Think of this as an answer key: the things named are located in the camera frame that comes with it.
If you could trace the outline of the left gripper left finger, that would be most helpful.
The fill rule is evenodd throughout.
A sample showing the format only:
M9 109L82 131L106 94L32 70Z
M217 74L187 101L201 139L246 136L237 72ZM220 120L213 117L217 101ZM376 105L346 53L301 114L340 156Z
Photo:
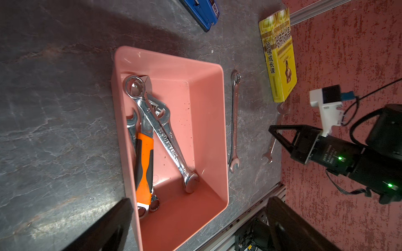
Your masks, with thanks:
M65 251L122 251L134 209L124 198L82 233Z

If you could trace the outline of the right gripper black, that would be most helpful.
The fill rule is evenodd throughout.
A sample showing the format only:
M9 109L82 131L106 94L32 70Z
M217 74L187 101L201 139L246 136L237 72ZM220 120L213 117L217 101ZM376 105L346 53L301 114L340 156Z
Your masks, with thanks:
M379 195L380 204L402 200L402 162L357 144L321 136L319 128L308 125L275 125L269 133L285 148L292 159L306 164L315 162L325 168L327 175L345 176L363 187L346 191L344 195Z

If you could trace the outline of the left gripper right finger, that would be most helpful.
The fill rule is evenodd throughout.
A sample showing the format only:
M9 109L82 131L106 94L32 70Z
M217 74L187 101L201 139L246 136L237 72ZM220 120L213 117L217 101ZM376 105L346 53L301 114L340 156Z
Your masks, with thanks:
M340 250L280 198L269 198L266 212L273 244L277 251Z

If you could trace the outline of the small silver wrench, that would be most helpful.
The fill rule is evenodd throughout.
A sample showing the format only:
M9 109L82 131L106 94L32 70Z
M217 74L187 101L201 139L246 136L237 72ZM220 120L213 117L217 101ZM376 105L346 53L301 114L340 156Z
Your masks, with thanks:
M277 118L275 125L280 125L282 123L283 117L289 112L289 106L286 104L286 102L282 102L278 104L277 106ZM267 161L267 164L271 164L273 159L272 159L272 153L274 150L276 138L272 137L271 142L269 144L268 150L262 155L261 160Z

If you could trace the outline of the thin silver wrench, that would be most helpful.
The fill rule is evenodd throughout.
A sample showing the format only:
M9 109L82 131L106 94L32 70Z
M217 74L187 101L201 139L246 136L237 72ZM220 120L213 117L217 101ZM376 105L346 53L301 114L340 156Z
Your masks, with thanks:
M240 166L240 160L237 155L237 126L238 126L238 100L239 85L241 82L241 74L234 70L231 74L232 83L232 124L231 124L231 154L228 163L229 171L234 173L235 168Z

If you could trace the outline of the pink storage box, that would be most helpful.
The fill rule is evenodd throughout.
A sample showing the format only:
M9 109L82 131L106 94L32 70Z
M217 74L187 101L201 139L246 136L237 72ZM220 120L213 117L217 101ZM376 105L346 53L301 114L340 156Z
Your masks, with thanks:
M123 46L112 94L141 251L174 251L229 204L224 71Z

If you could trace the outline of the large 16mm combination wrench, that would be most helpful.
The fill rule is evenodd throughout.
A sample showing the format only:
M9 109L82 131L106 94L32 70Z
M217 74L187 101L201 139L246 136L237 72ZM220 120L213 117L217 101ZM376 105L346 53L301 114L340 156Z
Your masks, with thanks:
M144 81L139 76L130 75L124 80L124 88L126 94L137 104L140 113L143 114L152 126L153 131L156 133L168 155L181 173L184 190L187 193L193 193L199 185L200 178L195 171L187 166L171 128L171 124L168 123L165 126L162 126L159 122L152 105L149 103L149 93L146 91Z

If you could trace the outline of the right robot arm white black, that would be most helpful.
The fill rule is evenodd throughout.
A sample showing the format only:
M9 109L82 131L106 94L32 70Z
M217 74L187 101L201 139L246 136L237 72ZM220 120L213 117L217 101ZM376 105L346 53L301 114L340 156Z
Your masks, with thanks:
M387 104L355 122L350 141L321 136L320 128L310 125L275 125L269 132L302 164L315 162L326 169L327 176L343 175L363 189L345 195L379 195L387 205L402 200L402 106Z

